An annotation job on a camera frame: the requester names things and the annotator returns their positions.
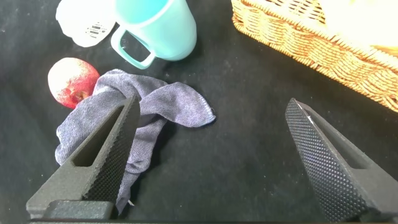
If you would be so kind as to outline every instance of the black surface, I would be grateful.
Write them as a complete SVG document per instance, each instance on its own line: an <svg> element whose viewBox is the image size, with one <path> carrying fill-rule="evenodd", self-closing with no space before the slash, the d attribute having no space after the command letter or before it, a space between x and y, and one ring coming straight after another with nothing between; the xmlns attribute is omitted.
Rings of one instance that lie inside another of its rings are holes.
<svg viewBox="0 0 398 224"><path fill-rule="evenodd" d="M186 83L214 109L212 125L168 123L150 170L132 188L135 220L323 220L284 118L291 97L311 106L395 179L398 114L240 34L227 0L188 1L194 52L147 70L125 62L109 37L84 49L62 34L58 1L0 2L0 219L23 223L24 205L58 167L55 129L70 112L51 96L50 67L63 57L100 73L120 68ZM139 57L143 48L124 41Z"/></svg>

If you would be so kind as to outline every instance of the mug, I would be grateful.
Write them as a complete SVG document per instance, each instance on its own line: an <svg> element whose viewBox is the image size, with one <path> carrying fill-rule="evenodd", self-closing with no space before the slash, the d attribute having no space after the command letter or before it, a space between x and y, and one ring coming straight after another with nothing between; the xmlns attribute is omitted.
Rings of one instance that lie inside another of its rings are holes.
<svg viewBox="0 0 398 224"><path fill-rule="evenodd" d="M149 67L156 57L183 59L196 45L197 25L186 0L114 0L114 11L120 27L112 35L112 48L137 68ZM121 47L126 31L150 52L142 62Z"/></svg>

